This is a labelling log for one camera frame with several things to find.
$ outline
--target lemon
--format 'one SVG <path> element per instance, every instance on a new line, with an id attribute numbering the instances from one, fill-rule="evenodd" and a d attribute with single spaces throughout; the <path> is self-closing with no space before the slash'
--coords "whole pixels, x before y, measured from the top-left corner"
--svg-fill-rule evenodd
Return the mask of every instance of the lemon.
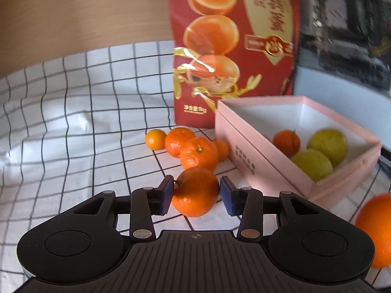
<path id="1" fill-rule="evenodd" d="M 320 181 L 333 173 L 333 165 L 331 165 L 330 160 L 314 149 L 299 151 L 292 156 L 291 161 L 314 182 Z"/>
<path id="2" fill-rule="evenodd" d="M 322 152 L 335 167 L 345 159 L 348 153 L 348 141 L 341 131 L 322 129 L 311 137 L 307 149 Z"/>

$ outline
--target dark object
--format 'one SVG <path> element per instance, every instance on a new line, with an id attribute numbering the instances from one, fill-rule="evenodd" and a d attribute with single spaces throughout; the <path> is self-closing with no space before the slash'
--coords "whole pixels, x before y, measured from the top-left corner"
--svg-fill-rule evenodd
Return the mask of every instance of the dark object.
<path id="1" fill-rule="evenodd" d="M 17 254 L 27 275 L 18 293 L 376 292 L 364 278 L 374 246 L 367 234 L 291 192 L 265 197 L 220 181 L 227 211 L 242 215 L 232 231 L 165 230 L 156 239 L 151 215 L 167 213 L 174 191 L 129 197 L 104 191 L 27 232 Z M 116 230 L 130 214 L 130 236 Z M 263 214 L 278 229 L 263 236 Z"/>
<path id="2" fill-rule="evenodd" d="M 299 65 L 389 95 L 391 0 L 301 0 Z"/>

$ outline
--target orange image on bag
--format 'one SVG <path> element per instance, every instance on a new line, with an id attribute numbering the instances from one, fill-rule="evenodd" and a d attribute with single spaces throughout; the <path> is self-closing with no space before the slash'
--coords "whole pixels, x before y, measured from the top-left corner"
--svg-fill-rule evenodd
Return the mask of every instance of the orange image on bag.
<path id="1" fill-rule="evenodd" d="M 170 0 L 178 125 L 214 127 L 217 101 L 292 93 L 298 0 Z"/>

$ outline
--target metal screw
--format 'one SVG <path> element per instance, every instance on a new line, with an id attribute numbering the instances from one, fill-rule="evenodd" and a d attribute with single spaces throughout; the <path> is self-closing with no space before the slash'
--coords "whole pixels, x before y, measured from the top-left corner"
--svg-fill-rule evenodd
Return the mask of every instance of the metal screw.
<path id="1" fill-rule="evenodd" d="M 260 235 L 259 231 L 255 229 L 244 229 L 240 234 L 242 235 L 242 237 L 249 238 L 249 239 L 258 238 Z"/>
<path id="2" fill-rule="evenodd" d="M 148 229 L 138 229 L 133 233 L 133 236 L 138 239 L 147 239 L 152 236 L 152 232 Z"/>

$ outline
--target black grid line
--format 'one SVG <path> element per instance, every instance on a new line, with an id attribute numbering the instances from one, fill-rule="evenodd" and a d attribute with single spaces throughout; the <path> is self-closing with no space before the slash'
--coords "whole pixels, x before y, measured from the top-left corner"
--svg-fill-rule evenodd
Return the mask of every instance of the black grid line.
<path id="1" fill-rule="evenodd" d="M 76 114 L 83 114 L 83 113 L 91 113 L 93 114 L 94 112 L 106 112 L 106 111 L 122 111 L 122 110 L 149 110 L 149 109 L 161 109 L 161 108 L 166 108 L 165 106 L 157 106 L 157 107 L 140 107 L 140 108 L 118 108 L 118 109 L 97 109 L 97 110 L 80 110 L 80 111 L 75 111 L 75 112 L 71 112 L 69 114 L 67 114 L 68 117 L 72 116 L 72 115 L 76 115 Z M 54 117 L 54 118 L 51 118 L 51 119 L 48 119 L 46 120 L 46 122 L 36 122 L 36 123 L 32 123 L 30 124 L 30 126 L 26 126 L 26 127 L 23 127 L 23 128 L 17 128 L 17 129 L 13 129 L 12 131 L 13 132 L 21 132 L 21 131 L 24 131 L 24 130 L 27 130 L 29 128 L 32 128 L 34 126 L 39 126 L 39 125 L 43 125 L 45 124 L 46 126 L 46 123 L 49 123 L 49 122 L 52 122 L 52 121 L 56 121 L 56 120 L 61 120 L 61 119 L 64 119 L 65 116 L 59 116 L 59 117 Z M 7 134 L 3 134 L 2 136 L 0 136 L 0 140 L 4 137 L 6 137 Z"/>
<path id="2" fill-rule="evenodd" d="M 191 230 L 191 231 L 194 231 L 194 228 L 193 228 L 192 224 L 190 223 L 189 218 L 187 218 L 186 216 L 183 216 L 183 217 L 184 217 L 184 219 L 186 220 L 186 223 L 187 223 L 187 225 L 189 226 L 190 230 Z"/>
<path id="3" fill-rule="evenodd" d="M 172 217 L 168 217 L 168 218 L 165 218 L 165 219 L 154 221 L 153 224 L 157 225 L 158 223 L 162 223 L 162 222 L 165 222 L 165 221 L 168 221 L 168 220 L 171 220 L 171 219 L 174 219 L 174 218 L 178 218 L 178 217 L 181 217 L 181 216 L 183 216 L 183 215 L 182 214 L 174 215 Z"/>
<path id="4" fill-rule="evenodd" d="M 8 270 L 3 270 L 3 269 L 1 269 L 0 272 L 9 273 L 9 274 L 20 274 L 20 275 L 24 275 L 23 272 L 8 271 Z"/>
<path id="5" fill-rule="evenodd" d="M 147 156 L 142 156 L 142 157 L 138 157 L 138 158 L 133 158 L 133 159 L 130 159 L 130 160 L 126 160 L 125 162 L 130 162 L 130 161 L 134 161 L 134 160 L 141 160 L 143 158 L 147 158 L 147 157 L 151 157 L 152 155 L 147 155 Z M 104 168 L 104 167 L 108 167 L 108 166 L 112 166 L 112 165 L 118 165 L 118 164 L 122 164 L 122 162 L 115 162 L 115 163 L 110 163 L 110 164 L 106 164 L 106 165 L 101 165 L 101 166 L 97 166 L 95 167 L 95 169 L 99 169 L 99 168 Z M 76 171 L 76 172 L 72 172 L 72 173 L 66 173 L 66 174 L 61 174 L 61 175 L 55 175 L 55 176 L 50 176 L 50 177 L 47 177 L 46 179 L 44 179 L 43 181 L 49 181 L 49 180 L 54 180 L 56 178 L 62 178 L 62 177 L 66 177 L 66 176 L 72 176 L 72 175 L 75 175 L 75 174 L 80 174 L 80 173 L 85 173 L 85 172 L 88 172 L 88 171 L 91 171 L 93 170 L 93 167 L 90 167 L 90 168 L 87 168 L 87 169 L 82 169 L 80 171 Z M 30 184 L 34 184 L 34 183 L 39 183 L 40 180 L 34 180 L 34 181 L 28 181 L 28 182 L 25 182 L 26 185 L 30 185 Z M 4 189 L 7 189 L 7 188 L 14 188 L 16 186 L 18 186 L 19 184 L 15 184 L 15 185 L 7 185 L 7 186 L 4 186 Z"/>
<path id="6" fill-rule="evenodd" d="M 92 106 L 92 93 L 91 93 L 91 77 L 89 75 L 89 71 L 87 70 L 87 78 L 88 78 L 88 85 L 89 85 L 89 103 L 91 105 L 91 126 L 92 126 L 92 142 L 93 142 L 93 150 L 94 150 L 94 155 L 92 159 L 92 196 L 94 196 L 94 182 L 95 182 L 95 159 L 96 159 L 96 149 L 95 149 L 95 126 L 94 126 L 94 115 L 93 115 L 93 106 Z"/>
<path id="7" fill-rule="evenodd" d="M 54 215 L 45 215 L 45 216 L 38 216 L 38 217 L 33 217 L 33 219 L 50 219 L 53 218 Z M 6 222 L 19 222 L 19 221 L 29 221 L 30 218 L 7 218 L 7 219 L 0 219 L 1 223 L 6 223 Z"/>
<path id="8" fill-rule="evenodd" d="M 23 160 L 23 142 L 22 142 L 22 148 L 21 148 L 20 153 L 21 153 L 20 158 L 21 158 L 21 160 Z M 8 229 L 9 229 L 9 223 L 10 223 L 10 218 L 12 217 L 12 213 L 13 213 L 14 208 L 15 208 L 16 200 L 17 200 L 17 198 L 18 198 L 18 195 L 19 195 L 20 190 L 21 190 L 22 185 L 23 185 L 24 177 L 23 177 L 23 169 L 22 169 L 22 165 L 21 165 L 21 164 L 20 164 L 20 175 L 21 175 L 21 178 L 22 178 L 22 179 L 21 179 L 19 188 L 18 188 L 18 190 L 17 190 L 17 192 L 16 192 L 16 195 L 15 195 L 15 197 L 14 197 L 14 202 L 13 202 L 12 205 L 11 205 L 11 210 L 10 210 L 10 212 L 9 212 L 7 221 L 6 221 L 6 223 L 5 223 L 5 230 L 4 230 L 4 236 L 3 236 L 3 243 L 5 243 L 6 240 L 7 240 Z M 1 268 L 1 269 L 3 268 L 3 263 L 4 263 L 4 260 L 3 260 L 3 259 L 4 259 L 4 250 L 5 250 L 5 247 L 2 245 L 2 246 L 1 246 L 1 250 L 0 250 L 0 268 Z"/>
<path id="9" fill-rule="evenodd" d="M 161 128 L 167 128 L 166 126 L 154 126 L 154 127 L 150 127 L 148 129 L 161 129 Z M 135 132 L 135 131 L 145 131 L 146 128 L 138 128 L 138 129 L 131 129 L 131 130 L 122 130 L 123 133 L 127 133 L 127 132 Z M 100 136 L 100 135 L 106 135 L 106 134 L 119 134 L 121 133 L 121 131 L 110 131 L 110 132 L 99 132 L 99 133 L 95 133 L 95 136 Z M 87 137 L 87 136 L 91 136 L 92 133 L 80 133 L 80 134 L 68 134 L 68 135 L 58 135 L 58 136 L 47 136 L 46 137 L 46 140 L 55 140 L 55 139 L 65 139 L 65 138 L 71 138 L 71 137 Z M 25 138 L 23 139 L 25 142 L 34 142 L 34 141 L 41 141 L 42 138 L 39 138 L 39 137 L 30 137 L 30 138 Z M 14 146 L 11 147 L 11 149 L 13 149 L 14 147 L 17 147 L 19 146 L 20 144 L 16 144 Z"/>
<path id="10" fill-rule="evenodd" d="M 123 149 L 126 149 L 128 147 L 136 147 L 136 146 L 139 146 L 139 145 L 144 145 L 145 143 L 136 143 L 136 144 L 131 144 L 131 145 L 126 145 L 123 147 Z M 121 147 L 118 147 L 116 149 L 109 149 L 107 151 L 103 151 L 103 152 L 97 152 L 96 155 L 101 155 L 101 154 L 105 154 L 105 153 L 110 153 L 110 152 L 113 152 L 113 151 L 118 151 L 122 149 Z M 94 154 L 87 154 L 87 155 L 83 155 L 83 156 L 73 156 L 73 157 L 69 157 L 70 160 L 78 160 L 78 159 L 81 159 L 81 158 L 89 158 L 89 157 L 93 157 Z M 138 158 L 131 158 L 131 159 L 128 159 L 126 161 L 133 161 L 133 160 L 137 160 Z M 45 163 L 51 163 L 51 162 L 58 162 L 58 161 L 66 161 L 68 160 L 67 158 L 53 158 L 51 160 L 45 160 L 44 162 Z M 23 165 L 40 165 L 41 162 L 40 161 L 36 161 L 36 162 L 23 162 Z M 20 164 L 19 163 L 4 163 L 5 166 L 19 166 Z"/>
<path id="11" fill-rule="evenodd" d="M 44 139 L 45 139 L 45 135 L 48 132 L 48 128 L 47 128 L 46 122 L 45 122 L 45 117 L 44 117 L 44 113 L 43 113 L 42 103 L 43 103 L 43 98 L 44 98 L 44 96 L 45 96 L 45 94 L 47 92 L 47 89 L 48 89 L 48 83 L 47 83 L 44 63 L 42 63 L 42 71 L 43 71 L 44 80 L 45 80 L 45 93 L 41 97 L 41 114 L 42 114 L 42 121 L 43 121 L 44 126 L 45 126 L 45 133 L 43 134 L 42 141 L 41 141 L 41 162 L 42 162 L 42 167 L 43 167 L 43 173 L 42 173 L 42 176 L 41 176 L 40 183 L 38 185 L 37 193 L 35 194 L 35 197 L 34 197 L 33 208 L 31 209 L 31 213 L 30 213 L 30 221 L 29 221 L 28 230 L 31 229 L 31 225 L 33 223 L 33 215 L 34 215 L 35 207 L 37 205 L 38 195 L 40 193 L 40 190 L 41 190 L 41 187 L 42 187 L 42 182 L 43 182 L 45 174 L 46 174 L 46 166 L 45 166 L 45 162 L 43 160 L 43 142 L 44 142 Z"/>
<path id="12" fill-rule="evenodd" d="M 354 216 L 357 214 L 357 212 L 360 210 L 361 206 L 363 205 L 363 203 L 364 203 L 366 197 L 368 196 L 369 192 L 371 191 L 371 188 L 372 188 L 372 186 L 373 186 L 373 183 L 375 183 L 375 181 L 376 181 L 376 178 L 377 178 L 377 175 L 379 174 L 379 171 L 380 171 L 380 167 L 377 169 L 376 175 L 375 175 L 375 177 L 373 178 L 372 183 L 371 183 L 371 185 L 369 186 L 368 190 L 366 191 L 365 196 L 362 198 L 361 203 L 359 204 L 359 206 L 357 207 L 357 209 L 355 210 L 355 212 L 353 213 L 353 215 L 351 215 L 351 218 L 349 219 L 349 222 L 351 222 L 351 221 L 353 220 Z"/>
<path id="13" fill-rule="evenodd" d="M 136 54 L 136 46 L 133 44 L 133 53 Z M 145 103 L 142 95 L 140 94 L 140 89 L 138 87 L 138 78 L 137 78 L 137 62 L 134 60 L 134 75 L 136 76 L 136 89 L 137 89 L 137 94 L 140 97 L 141 103 L 143 105 L 143 110 L 144 110 L 144 122 L 145 122 L 145 134 L 147 134 L 148 131 L 148 121 L 147 121 L 147 113 L 145 111 Z"/>
<path id="14" fill-rule="evenodd" d="M 111 74 L 111 78 L 113 80 L 112 84 L 113 84 L 113 92 L 114 92 L 114 96 L 115 96 L 115 101 L 117 103 L 117 108 L 118 108 L 118 122 L 119 122 L 119 126 L 120 126 L 120 146 L 121 146 L 121 155 L 122 155 L 122 162 L 124 163 L 124 173 L 125 173 L 125 177 L 127 178 L 128 177 L 128 170 L 126 169 L 126 163 L 125 163 L 125 154 L 124 154 L 124 148 L 123 148 L 123 143 L 122 143 L 122 140 L 124 139 L 123 137 L 123 131 L 122 131 L 122 123 L 121 123 L 121 111 L 120 111 L 120 104 L 119 104 L 119 100 L 118 100 L 118 95 L 117 95 L 117 92 L 115 90 L 115 86 L 114 86 L 114 75 L 113 75 L 113 64 L 111 63 L 111 48 L 109 48 L 109 61 L 110 61 L 110 74 Z M 129 179 L 126 180 L 126 184 L 128 185 L 128 192 L 129 192 L 129 195 L 132 193 L 131 190 L 130 190 L 130 183 L 129 183 Z"/>
<path id="15" fill-rule="evenodd" d="M 378 276 L 379 276 L 379 274 L 380 274 L 381 271 L 382 271 L 382 269 L 380 269 L 380 270 L 377 272 L 375 278 L 373 279 L 373 281 L 372 281 L 372 283 L 371 283 L 372 286 L 375 284 L 375 282 L 376 282 L 376 280 L 377 280 L 377 278 L 378 278 Z"/>
<path id="16" fill-rule="evenodd" d="M 159 42 L 156 42 L 156 49 L 158 50 L 158 54 L 160 54 L 160 45 Z M 162 85 L 162 65 L 160 62 L 160 56 L 158 56 L 158 68 L 159 68 L 159 84 L 160 84 L 160 92 L 162 94 L 162 99 L 167 107 L 167 117 L 168 117 L 168 122 L 169 122 L 169 128 L 171 129 L 171 120 L 170 120 L 170 108 L 169 105 L 166 102 L 166 99 L 164 98 L 164 92 L 163 92 L 163 85 Z"/>
<path id="17" fill-rule="evenodd" d="M 10 101 L 11 100 L 11 86 L 9 85 L 8 76 L 5 76 L 5 83 L 7 84 L 7 87 L 8 87 L 8 101 Z M 6 116 L 7 121 L 8 121 L 8 125 L 9 125 L 9 133 L 8 133 L 8 143 L 9 143 L 8 154 L 9 154 L 10 151 L 11 151 L 11 131 L 12 131 L 12 126 L 11 126 L 11 121 L 9 119 L 9 116 L 7 114 L 7 110 L 5 109 L 5 103 L 3 103 L 3 110 L 4 110 L 4 115 Z"/>
<path id="18" fill-rule="evenodd" d="M 171 73 L 162 73 L 162 75 L 171 75 Z M 146 76 L 142 76 L 142 78 L 144 78 L 144 77 L 154 77 L 154 76 L 159 76 L 159 75 L 158 74 L 146 75 Z M 101 85 L 110 84 L 112 82 L 120 82 L 120 81 L 125 81 L 125 80 L 134 80 L 134 79 L 136 79 L 136 77 L 123 78 L 123 79 L 114 79 L 114 80 L 110 80 L 110 81 L 107 81 L 107 82 L 94 83 L 94 84 L 92 84 L 92 86 L 101 86 Z M 77 89 L 86 88 L 86 87 L 88 87 L 88 85 L 72 86 L 72 87 L 69 87 L 68 90 L 77 90 Z M 50 92 L 50 93 L 47 93 L 47 94 L 56 94 L 56 93 L 60 93 L 62 91 L 66 91 L 66 88 L 57 89 L 56 91 Z M 159 92 L 159 93 L 140 93 L 140 94 L 142 94 L 142 95 L 158 95 L 158 94 L 170 94 L 170 93 L 173 93 L 173 91 L 165 91 L 163 93 Z M 93 96 L 96 96 L 96 97 L 107 96 L 107 95 L 108 94 L 93 94 Z M 138 94 L 137 93 L 136 94 L 135 93 L 123 93 L 123 94 L 117 94 L 117 95 L 118 96 L 122 96 L 122 95 L 138 95 Z M 68 98 L 80 98 L 80 97 L 89 97 L 89 94 L 69 94 L 68 95 Z M 48 97 L 43 102 L 49 102 L 49 101 L 63 99 L 63 98 L 64 98 L 64 95 L 62 94 L 62 95 L 58 95 L 58 97 Z M 28 102 L 28 103 L 23 105 L 23 108 L 27 108 L 29 106 L 38 104 L 40 101 L 41 101 L 41 99 L 37 99 L 35 101 Z M 17 107 L 17 108 L 14 108 L 14 109 L 10 110 L 8 113 L 11 114 L 11 113 L 17 112 L 19 110 L 20 110 L 20 107 Z M 4 118 L 4 115 L 0 115 L 0 120 L 3 119 L 3 118 Z"/>
<path id="19" fill-rule="evenodd" d="M 167 168 L 164 168 L 163 171 L 167 170 L 167 169 L 178 168 L 180 166 L 181 165 L 175 165 L 175 166 L 167 167 Z M 224 174 L 224 173 L 228 173 L 228 172 L 233 171 L 235 169 L 236 168 L 232 168 L 232 169 L 226 170 L 224 172 L 218 173 L 216 175 L 221 175 L 221 174 Z M 156 171 L 152 171 L 152 172 L 148 172 L 148 173 L 144 173 L 144 174 L 140 174 L 140 175 L 130 176 L 130 177 L 128 177 L 128 179 L 142 177 L 144 175 L 154 174 L 154 173 L 158 173 L 160 171 L 162 171 L 162 170 L 159 169 L 159 170 L 156 170 Z M 56 178 L 63 178 L 63 177 L 65 178 L 66 175 L 58 175 L 56 177 L 50 177 L 50 178 L 48 178 L 48 179 L 46 179 L 44 181 L 48 181 L 48 180 L 56 179 Z M 102 184 L 96 184 L 95 187 L 104 186 L 104 185 L 108 185 L 108 184 L 112 184 L 112 183 L 118 183 L 118 182 L 122 182 L 122 181 L 125 181 L 125 180 L 126 180 L 126 178 L 120 178 L 118 180 L 113 180 L 113 181 L 105 182 L 105 183 L 102 183 Z M 38 196 L 37 198 L 38 199 L 44 199 L 44 198 L 49 198 L 49 197 L 53 197 L 53 196 L 73 193 L 73 192 L 76 192 L 76 191 L 82 191 L 82 190 L 89 189 L 89 188 L 92 188 L 92 185 L 88 185 L 88 186 L 84 186 L 84 187 L 81 187 L 81 188 L 72 189 L 72 190 L 69 190 L 69 191 L 62 191 L 62 192 L 58 192 L 58 193 L 41 195 L 41 196 Z M 23 203 L 25 201 L 34 200 L 34 199 L 35 199 L 35 197 L 30 197 L 30 198 L 25 198 L 25 199 L 16 199 L 14 201 L 4 201 L 4 202 L 1 202 L 0 205 L 7 205 L 7 204 L 10 204 L 10 203 Z"/>
<path id="20" fill-rule="evenodd" d="M 25 98 L 27 98 L 27 95 L 29 94 L 29 83 L 27 82 L 26 68 L 24 69 L 24 75 L 25 75 L 25 80 L 26 80 L 26 96 L 25 96 Z M 25 99 L 25 98 L 20 99 L 20 111 L 22 112 L 23 120 L 25 121 L 25 124 L 26 124 L 27 137 L 29 137 L 30 136 L 29 135 L 29 126 L 27 125 L 26 116 L 23 112 L 23 99 Z"/>
<path id="21" fill-rule="evenodd" d="M 168 53 L 168 54 L 156 54 L 156 55 L 149 55 L 149 56 L 139 56 L 139 57 L 131 57 L 131 58 L 126 58 L 126 59 L 120 59 L 120 60 L 113 60 L 112 62 L 104 62 L 104 63 L 99 63 L 99 64 L 95 64 L 95 65 L 91 65 L 91 66 L 84 66 L 84 67 L 80 67 L 80 68 L 73 68 L 73 69 L 64 69 L 63 71 L 59 71 L 57 73 L 53 73 L 53 74 L 49 74 L 47 75 L 46 77 L 47 78 L 51 78 L 51 77 L 55 77 L 55 76 L 59 76 L 59 75 L 62 75 L 64 72 L 73 72 L 73 71 L 80 71 L 80 70 L 84 70 L 84 69 L 88 69 L 88 68 L 93 68 L 93 67 L 97 67 L 97 66 L 102 66 L 102 65 L 107 65 L 107 64 L 110 64 L 110 63 L 117 63 L 117 62 L 124 62 L 126 60 L 135 60 L 137 58 L 148 58 L 148 57 L 159 57 L 159 56 L 164 56 L 164 55 L 172 55 L 172 53 Z M 44 79 L 44 77 L 38 77 L 38 78 L 35 78 L 35 79 L 32 79 L 29 81 L 29 84 L 31 83 L 35 83 L 35 82 L 38 82 L 38 81 L 41 81 L 42 79 Z M 11 87 L 10 90 L 16 90 L 16 89 L 19 89 L 19 88 L 22 88 L 24 85 L 15 85 L 14 87 Z M 7 91 L 1 91 L 0 92 L 0 95 L 4 95 L 6 94 Z"/>
<path id="22" fill-rule="evenodd" d="M 64 71 L 65 69 L 65 59 L 63 58 L 63 68 Z M 65 96 L 64 96 L 64 114 L 65 114 L 65 122 L 66 122 L 66 134 L 65 134 L 65 148 L 66 148 L 66 157 L 68 158 L 68 165 L 66 166 L 66 171 L 65 171 L 65 177 L 64 177 L 64 184 L 63 184 L 63 190 L 61 193 L 61 198 L 60 198 L 60 206 L 58 207 L 58 213 L 61 212 L 61 207 L 63 205 L 63 199 L 64 199 L 64 189 L 65 189 L 65 184 L 66 184 L 66 176 L 68 174 L 69 170 L 69 148 L 68 148 L 68 132 L 69 132 L 69 123 L 68 123 L 68 117 L 66 115 L 66 95 L 68 94 L 68 76 L 67 72 L 65 72 L 65 82 L 66 82 L 66 91 L 65 91 Z"/>
<path id="23" fill-rule="evenodd" d="M 355 200 L 353 200 L 349 195 L 346 197 L 348 201 L 350 201 L 355 207 L 359 207 L 360 204 L 358 204 Z"/>

